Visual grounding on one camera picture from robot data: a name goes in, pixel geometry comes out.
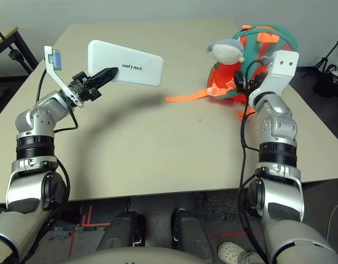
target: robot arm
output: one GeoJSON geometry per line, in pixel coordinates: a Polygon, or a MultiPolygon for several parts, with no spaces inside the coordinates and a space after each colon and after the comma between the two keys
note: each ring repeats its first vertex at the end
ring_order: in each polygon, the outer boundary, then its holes
{"type": "Polygon", "coordinates": [[[74,107],[83,107],[85,101],[98,98],[101,95],[98,89],[118,72],[118,68],[109,68],[93,77],[82,72],[66,85],[54,71],[61,69],[59,52],[45,47],[45,60],[47,72],[61,90],[40,99],[35,106],[19,114],[15,121],[18,136],[16,161],[12,164],[6,194],[8,212],[0,214],[2,263],[20,263],[68,200],[69,186],[56,172],[56,123],[70,114],[74,107]]]}
{"type": "Polygon", "coordinates": [[[281,98],[293,77],[298,53],[277,51],[249,105],[260,121],[259,162],[247,209],[260,219],[269,263],[338,263],[338,255],[313,228],[302,223],[304,201],[297,169],[297,124],[281,98]]]}

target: orange strap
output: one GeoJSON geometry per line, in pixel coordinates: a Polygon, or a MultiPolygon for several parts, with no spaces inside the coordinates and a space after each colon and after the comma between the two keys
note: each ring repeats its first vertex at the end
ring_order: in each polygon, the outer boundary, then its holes
{"type": "Polygon", "coordinates": [[[208,95],[208,89],[201,90],[194,95],[187,96],[178,96],[178,97],[166,97],[167,102],[185,102],[185,101],[193,101],[199,98],[203,98],[208,95]]]}
{"type": "MultiPolygon", "coordinates": [[[[242,118],[243,118],[243,113],[244,113],[244,112],[245,112],[245,111],[236,114],[236,116],[237,116],[237,118],[238,118],[239,120],[242,120],[242,118]]],[[[252,113],[255,113],[255,112],[256,112],[256,111],[255,111],[253,108],[249,108],[249,109],[247,109],[246,114],[252,114],[252,113]]]]}
{"type": "Polygon", "coordinates": [[[270,34],[267,32],[258,33],[257,41],[264,43],[278,43],[280,40],[280,36],[275,34],[270,34]]]}
{"type": "Polygon", "coordinates": [[[234,83],[234,78],[232,78],[229,82],[226,83],[226,88],[218,88],[218,87],[208,87],[204,90],[201,90],[193,95],[186,96],[178,96],[178,97],[166,97],[166,101],[169,102],[185,102],[185,101],[194,101],[208,95],[211,96],[220,96],[226,95],[229,91],[233,91],[236,89],[236,85],[234,83]]]}

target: gray wall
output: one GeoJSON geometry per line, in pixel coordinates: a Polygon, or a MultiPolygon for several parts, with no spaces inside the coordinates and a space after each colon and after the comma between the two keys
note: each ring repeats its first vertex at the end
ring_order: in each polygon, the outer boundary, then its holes
{"type": "MultiPolygon", "coordinates": [[[[315,64],[338,40],[338,0],[0,0],[0,26],[18,26],[38,60],[70,23],[204,18],[283,25],[298,39],[300,65],[315,64]]],[[[0,55],[0,76],[24,74],[0,55]]]]}

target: table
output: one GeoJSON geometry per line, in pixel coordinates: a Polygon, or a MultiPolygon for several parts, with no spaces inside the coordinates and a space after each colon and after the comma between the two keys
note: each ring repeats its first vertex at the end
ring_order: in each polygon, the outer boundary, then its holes
{"type": "MultiPolygon", "coordinates": [[[[204,98],[166,103],[165,96],[189,95],[206,86],[215,62],[209,41],[237,31],[228,20],[146,21],[73,24],[55,43],[62,53],[65,82],[87,70],[87,45],[98,39],[154,53],[165,61],[160,87],[109,83],[94,102],[76,109],[76,131],[55,136],[56,155],[71,178],[71,200],[237,188],[242,162],[243,105],[204,98]]],[[[17,115],[32,106],[41,63],[0,115],[0,202],[15,160],[17,115]]],[[[47,75],[41,96],[59,89],[47,75]]],[[[338,178],[338,140],[289,86],[283,98],[298,124],[298,167],[303,182],[338,178]]],[[[72,126],[67,117],[57,128],[72,126]]],[[[250,118],[246,140],[258,144],[259,125],[250,118]]],[[[248,151],[245,177],[258,161],[248,151]]]]}

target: stuffed toy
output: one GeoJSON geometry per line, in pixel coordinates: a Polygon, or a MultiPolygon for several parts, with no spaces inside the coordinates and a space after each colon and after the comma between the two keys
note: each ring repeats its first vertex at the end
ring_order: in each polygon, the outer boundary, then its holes
{"type": "Polygon", "coordinates": [[[245,48],[240,40],[220,40],[208,45],[208,52],[213,53],[213,57],[225,65],[233,65],[237,62],[244,62],[243,52],[245,48]]]}

